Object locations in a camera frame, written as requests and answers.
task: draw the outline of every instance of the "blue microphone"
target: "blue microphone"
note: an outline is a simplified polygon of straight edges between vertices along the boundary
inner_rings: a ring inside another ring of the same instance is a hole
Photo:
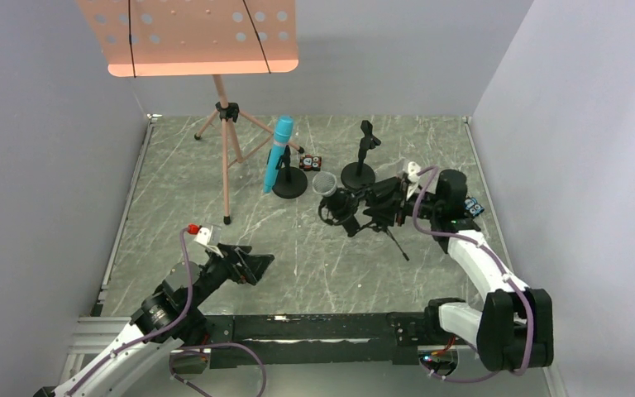
[[[291,140],[291,134],[294,131],[294,120],[289,116],[281,116],[274,127],[274,145],[271,147],[269,154],[269,163],[266,165],[266,174],[264,174],[264,193],[269,193],[276,183],[276,175],[279,174],[279,159],[286,150]]]

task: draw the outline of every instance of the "round stand base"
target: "round stand base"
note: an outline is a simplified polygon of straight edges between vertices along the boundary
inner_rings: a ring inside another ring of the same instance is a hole
[[[347,164],[341,171],[341,184],[347,189],[361,189],[371,186],[376,181],[376,173],[368,165],[364,164],[361,168],[361,175],[356,176],[357,163]]]
[[[291,183],[286,182],[286,173],[291,173]],[[282,168],[276,175],[274,194],[282,199],[295,199],[308,189],[308,177],[295,167]]]

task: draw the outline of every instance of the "music stand tripod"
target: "music stand tripod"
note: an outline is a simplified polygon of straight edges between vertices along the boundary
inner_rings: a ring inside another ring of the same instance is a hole
[[[206,131],[206,129],[208,129],[209,126],[212,125],[212,121],[215,119],[215,116],[219,116],[222,132],[222,192],[225,199],[225,216],[223,217],[222,221],[226,225],[229,225],[232,220],[230,219],[230,191],[227,172],[235,163],[243,163],[245,160],[252,157],[262,146],[271,141],[271,139],[274,137],[274,131],[263,122],[260,122],[256,117],[240,110],[240,106],[237,103],[227,101],[225,85],[222,83],[222,77],[220,74],[214,74],[212,76],[212,81],[215,83],[215,89],[220,101],[215,104],[215,110],[211,113],[210,116],[208,116],[208,119],[203,124],[200,131],[198,131],[193,137],[197,141],[200,140],[201,135]],[[269,136],[266,137],[263,142],[261,142],[257,147],[252,149],[246,155],[242,153],[242,148],[240,147],[240,142],[237,140],[237,133],[235,132],[235,123],[237,122],[237,118],[239,116],[244,117],[249,122],[258,126],[269,134]],[[232,140],[232,148],[235,151],[235,160],[230,162],[228,162],[227,158],[228,137]],[[296,151],[298,151],[298,153],[305,152],[305,150],[301,146],[293,142],[289,142],[289,146],[293,147]]]

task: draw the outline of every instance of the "black clamp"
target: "black clamp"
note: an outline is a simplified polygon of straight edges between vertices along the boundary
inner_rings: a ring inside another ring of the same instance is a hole
[[[221,120],[228,121],[232,119],[232,122],[237,122],[237,118],[240,116],[240,105],[234,102],[228,103],[227,108],[223,108],[218,102],[215,104],[215,108],[220,113]]]

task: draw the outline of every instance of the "tripod leg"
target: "tripod leg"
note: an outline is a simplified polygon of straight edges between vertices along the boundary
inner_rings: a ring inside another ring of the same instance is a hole
[[[217,117],[217,110],[213,110],[212,111],[211,115],[208,116],[208,119],[203,124],[203,127],[201,127],[201,130],[196,132],[196,135],[193,136],[194,138],[196,138],[196,141],[201,139],[201,135],[203,135],[203,133],[206,131],[206,129],[208,129],[208,127],[210,127],[212,125],[212,121],[215,119],[215,117]]]
[[[221,121],[222,125],[222,194],[225,199],[225,216],[222,221],[230,224],[230,186],[227,178],[227,120]]]
[[[235,158],[237,158],[238,163],[242,164],[245,158],[242,156],[242,148],[240,147],[240,142],[237,140],[234,122],[227,122],[227,132],[230,134],[230,139],[232,139],[232,147],[235,149]]]
[[[242,110],[240,110],[240,116],[246,118],[252,124],[256,125],[257,127],[261,128],[262,130],[268,132],[269,134],[271,134],[271,136],[274,135],[274,130],[269,128],[269,126],[267,126],[263,122],[260,122],[256,117],[250,115],[249,113],[246,113],[246,112],[243,112]],[[298,145],[296,143],[293,143],[292,141],[289,142],[289,146],[293,147],[293,149],[295,151],[298,151],[298,153],[300,153],[300,154],[305,153],[305,149],[303,149],[302,146],[300,146],[300,145]]]

